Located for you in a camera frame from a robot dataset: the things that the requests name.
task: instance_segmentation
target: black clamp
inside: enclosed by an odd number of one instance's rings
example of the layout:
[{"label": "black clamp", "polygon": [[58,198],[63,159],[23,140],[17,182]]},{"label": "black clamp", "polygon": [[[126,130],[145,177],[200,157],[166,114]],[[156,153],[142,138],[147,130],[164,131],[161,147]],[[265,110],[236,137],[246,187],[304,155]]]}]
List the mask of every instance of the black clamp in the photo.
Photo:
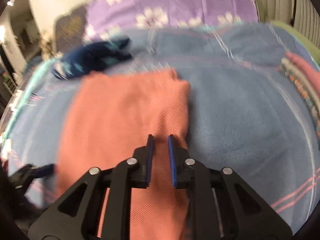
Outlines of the black clamp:
[{"label": "black clamp", "polygon": [[172,183],[185,188],[190,198],[193,240],[221,238],[218,213],[223,239],[292,239],[289,225],[231,168],[207,168],[190,158],[173,135],[168,148]]},{"label": "black clamp", "polygon": [[[33,223],[28,237],[31,240],[128,240],[131,189],[148,187],[153,152],[154,140],[149,135],[146,146],[135,149],[132,158],[115,168],[89,169]],[[107,188],[102,235],[97,238]]]},{"label": "black clamp", "polygon": [[33,166],[27,164],[9,177],[9,181],[20,195],[24,195],[34,179],[52,175],[54,164],[45,166]]}]

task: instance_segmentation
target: purple floral blanket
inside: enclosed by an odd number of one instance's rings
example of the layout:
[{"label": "purple floral blanket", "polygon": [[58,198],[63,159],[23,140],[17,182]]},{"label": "purple floral blanket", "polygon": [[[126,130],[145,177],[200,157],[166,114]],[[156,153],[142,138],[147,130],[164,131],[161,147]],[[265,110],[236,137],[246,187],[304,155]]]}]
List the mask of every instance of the purple floral blanket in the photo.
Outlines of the purple floral blanket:
[{"label": "purple floral blanket", "polygon": [[121,29],[220,26],[258,22],[254,0],[91,0],[83,39],[107,40]]}]

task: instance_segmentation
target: teal fabric edge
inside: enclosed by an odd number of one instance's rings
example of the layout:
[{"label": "teal fabric edge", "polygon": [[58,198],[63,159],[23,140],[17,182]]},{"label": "teal fabric edge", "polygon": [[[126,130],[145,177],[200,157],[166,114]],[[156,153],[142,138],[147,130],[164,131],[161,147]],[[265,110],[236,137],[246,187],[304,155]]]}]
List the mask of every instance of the teal fabric edge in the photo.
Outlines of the teal fabric edge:
[{"label": "teal fabric edge", "polygon": [[218,31],[220,29],[228,28],[228,27],[234,27],[234,26],[239,26],[239,25],[244,25],[245,23],[242,21],[234,22],[232,24],[225,24],[225,25],[200,25],[197,26],[196,29],[197,31],[205,32],[205,33],[210,33],[211,31]]},{"label": "teal fabric edge", "polygon": [[39,83],[41,78],[48,72],[50,67],[52,66],[52,63],[55,62],[57,59],[50,59],[46,62],[43,62],[42,64],[39,65],[39,67],[36,69],[35,73],[32,75],[29,84],[27,85],[26,89],[23,92],[22,98],[20,99],[20,102],[18,104],[17,110],[12,114],[8,125],[4,131],[3,134],[3,142],[7,140],[12,132],[12,128],[15,125],[16,119],[19,116],[22,107],[24,104],[28,101],[31,92],[35,88],[35,86]]}]

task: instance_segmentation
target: dark blue cloth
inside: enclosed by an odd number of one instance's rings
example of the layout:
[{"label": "dark blue cloth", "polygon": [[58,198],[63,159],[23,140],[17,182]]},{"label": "dark blue cloth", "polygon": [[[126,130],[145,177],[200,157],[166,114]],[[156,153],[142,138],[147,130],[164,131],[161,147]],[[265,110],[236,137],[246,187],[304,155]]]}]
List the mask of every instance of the dark blue cloth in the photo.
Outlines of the dark blue cloth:
[{"label": "dark blue cloth", "polygon": [[75,48],[55,63],[53,74],[59,79],[70,80],[87,75],[92,70],[103,71],[108,66],[132,58],[126,50],[129,43],[130,39],[126,36]]}]

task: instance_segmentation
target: light blue fleece blanket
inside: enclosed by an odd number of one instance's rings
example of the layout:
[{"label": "light blue fleece blanket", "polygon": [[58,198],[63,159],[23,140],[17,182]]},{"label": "light blue fleece blanket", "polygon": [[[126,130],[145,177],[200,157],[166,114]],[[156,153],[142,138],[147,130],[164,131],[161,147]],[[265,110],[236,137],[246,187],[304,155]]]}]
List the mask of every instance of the light blue fleece blanket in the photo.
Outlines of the light blue fleece blanket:
[{"label": "light blue fleece blanket", "polygon": [[[207,167],[232,167],[295,233],[320,199],[320,154],[307,107],[277,67],[295,39],[263,24],[213,33],[188,29],[131,30],[133,60],[108,75],[175,68],[191,84],[188,149]],[[48,72],[12,129],[10,173],[23,163],[54,163],[63,121],[81,80]],[[30,200],[45,206],[54,178],[38,180]]]}]

